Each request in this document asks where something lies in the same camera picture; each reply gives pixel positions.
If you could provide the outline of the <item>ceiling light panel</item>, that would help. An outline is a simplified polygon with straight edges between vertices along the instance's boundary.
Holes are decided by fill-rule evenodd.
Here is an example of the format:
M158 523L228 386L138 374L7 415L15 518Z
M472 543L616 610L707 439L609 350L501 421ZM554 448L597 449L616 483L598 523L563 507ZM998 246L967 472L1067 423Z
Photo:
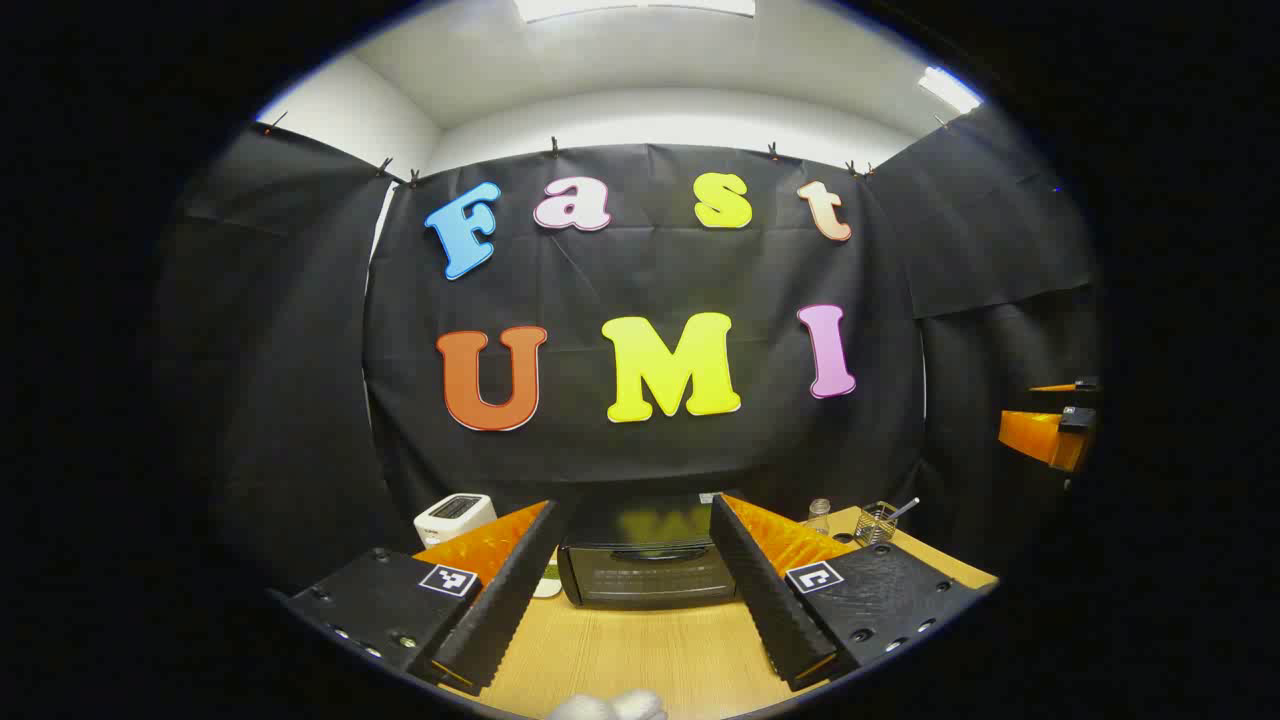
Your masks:
M522 20L534 23L558 17L623 9L687 9L753 18L756 0L513 0Z
M927 67L916 85L957 114L968 114L983 104L975 91L940 67Z

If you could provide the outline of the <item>white toaster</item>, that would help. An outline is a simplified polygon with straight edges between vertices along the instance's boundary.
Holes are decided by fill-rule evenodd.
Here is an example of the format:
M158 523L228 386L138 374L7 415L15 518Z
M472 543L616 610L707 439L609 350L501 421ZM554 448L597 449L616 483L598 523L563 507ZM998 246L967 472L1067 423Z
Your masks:
M422 547L430 550L497 519L492 498L480 493L453 493L413 519Z

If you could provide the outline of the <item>row of small cloth clips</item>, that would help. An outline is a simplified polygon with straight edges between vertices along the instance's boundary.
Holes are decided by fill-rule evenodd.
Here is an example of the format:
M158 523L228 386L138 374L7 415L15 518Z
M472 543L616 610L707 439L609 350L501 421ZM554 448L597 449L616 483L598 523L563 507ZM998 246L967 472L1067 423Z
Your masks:
M772 158L815 161L827 167L879 167L915 141L876 123L812 105L780 110L728 109L559 109L506 111L440 132L393 140L374 129L372 120L356 120L347 129L297 126L292 110L253 123L257 135L293 135L346 152L369 164L372 173L407 183L481 161L532 155L568 159L588 149L662 145L732 150ZM769 151L774 145L774 152Z

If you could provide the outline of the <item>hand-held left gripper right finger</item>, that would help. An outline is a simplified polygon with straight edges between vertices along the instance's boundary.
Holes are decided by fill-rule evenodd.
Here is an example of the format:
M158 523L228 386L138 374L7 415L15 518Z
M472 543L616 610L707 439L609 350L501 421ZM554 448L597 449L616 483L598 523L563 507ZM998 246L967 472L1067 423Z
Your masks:
M842 544L732 495L713 498L710 537L794 691L895 657L986 597L893 543Z

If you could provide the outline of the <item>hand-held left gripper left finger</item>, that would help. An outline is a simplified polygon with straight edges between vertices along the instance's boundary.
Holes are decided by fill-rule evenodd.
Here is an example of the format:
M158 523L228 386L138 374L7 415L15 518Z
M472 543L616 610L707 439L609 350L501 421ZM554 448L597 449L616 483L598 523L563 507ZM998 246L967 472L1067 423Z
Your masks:
M285 607L381 666L477 696L559 541L561 503L545 500L416 555L370 550Z

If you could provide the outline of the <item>black electric oven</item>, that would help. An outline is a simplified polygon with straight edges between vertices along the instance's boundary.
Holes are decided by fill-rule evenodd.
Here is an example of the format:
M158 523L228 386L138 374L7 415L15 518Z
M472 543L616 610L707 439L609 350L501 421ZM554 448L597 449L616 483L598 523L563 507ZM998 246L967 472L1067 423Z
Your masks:
M600 495L577 503L557 548L570 602L650 611L735 600L737 585L710 537L714 497Z

